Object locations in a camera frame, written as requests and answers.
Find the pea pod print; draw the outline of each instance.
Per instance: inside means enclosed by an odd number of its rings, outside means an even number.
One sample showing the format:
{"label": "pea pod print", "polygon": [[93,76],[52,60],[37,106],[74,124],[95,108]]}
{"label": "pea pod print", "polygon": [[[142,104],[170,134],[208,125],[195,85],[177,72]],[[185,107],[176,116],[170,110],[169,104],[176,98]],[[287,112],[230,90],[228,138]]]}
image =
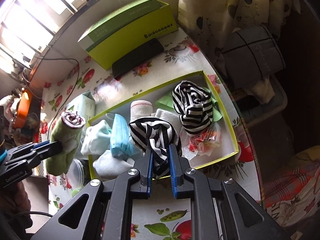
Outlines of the pea pod print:
{"label": "pea pod print", "polygon": [[177,220],[179,218],[184,217],[187,212],[188,212],[188,210],[177,210],[177,211],[171,212],[171,213],[165,215],[164,217],[160,218],[160,221],[161,222],[174,221],[174,220]]}

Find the gray fabric box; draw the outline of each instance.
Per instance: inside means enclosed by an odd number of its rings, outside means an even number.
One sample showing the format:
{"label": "gray fabric box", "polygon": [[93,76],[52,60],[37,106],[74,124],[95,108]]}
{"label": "gray fabric box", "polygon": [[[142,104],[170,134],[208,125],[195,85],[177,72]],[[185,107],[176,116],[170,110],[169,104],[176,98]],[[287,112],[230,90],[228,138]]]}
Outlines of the gray fabric box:
{"label": "gray fabric box", "polygon": [[246,28],[230,34],[222,54],[234,89],[285,68],[281,52],[264,26]]}

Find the candy wrapper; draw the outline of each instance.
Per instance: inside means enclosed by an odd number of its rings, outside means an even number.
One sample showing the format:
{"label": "candy wrapper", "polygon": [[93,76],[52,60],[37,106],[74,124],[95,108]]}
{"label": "candy wrapper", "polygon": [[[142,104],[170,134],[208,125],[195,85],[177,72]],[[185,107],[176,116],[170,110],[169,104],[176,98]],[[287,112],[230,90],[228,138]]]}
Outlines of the candy wrapper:
{"label": "candy wrapper", "polygon": [[184,129],[180,133],[182,143],[182,156],[191,160],[195,156],[210,156],[213,150],[222,143],[220,125],[217,122],[204,129],[196,136],[189,136]]}

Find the screw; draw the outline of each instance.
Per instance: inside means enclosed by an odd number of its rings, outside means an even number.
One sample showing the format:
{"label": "screw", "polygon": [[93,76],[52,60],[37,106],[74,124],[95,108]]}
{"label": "screw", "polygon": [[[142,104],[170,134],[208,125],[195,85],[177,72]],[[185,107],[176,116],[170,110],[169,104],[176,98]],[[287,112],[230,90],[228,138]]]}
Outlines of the screw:
{"label": "screw", "polygon": [[137,169],[130,169],[128,170],[128,174],[133,176],[133,175],[136,175],[138,173],[138,170]]}
{"label": "screw", "polygon": [[233,178],[226,177],[223,179],[225,184],[231,185],[233,183]]}
{"label": "screw", "polygon": [[90,185],[92,187],[98,186],[99,184],[100,184],[100,180],[98,180],[98,179],[93,179],[90,181]]}
{"label": "screw", "polygon": [[186,169],[186,174],[193,175],[195,173],[196,173],[196,170],[194,168],[187,168]]}

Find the orange object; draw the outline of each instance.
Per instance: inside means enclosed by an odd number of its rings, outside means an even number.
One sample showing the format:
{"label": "orange object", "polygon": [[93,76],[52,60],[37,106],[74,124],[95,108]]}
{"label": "orange object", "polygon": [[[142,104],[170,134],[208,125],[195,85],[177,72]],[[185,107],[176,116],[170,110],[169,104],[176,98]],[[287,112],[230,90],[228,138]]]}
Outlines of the orange object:
{"label": "orange object", "polygon": [[14,120],[14,124],[13,124],[14,128],[23,128],[24,124],[26,123],[32,96],[33,95],[29,90],[25,90],[23,92],[20,103],[19,103],[19,107],[17,110],[17,116],[16,116],[16,119]]}

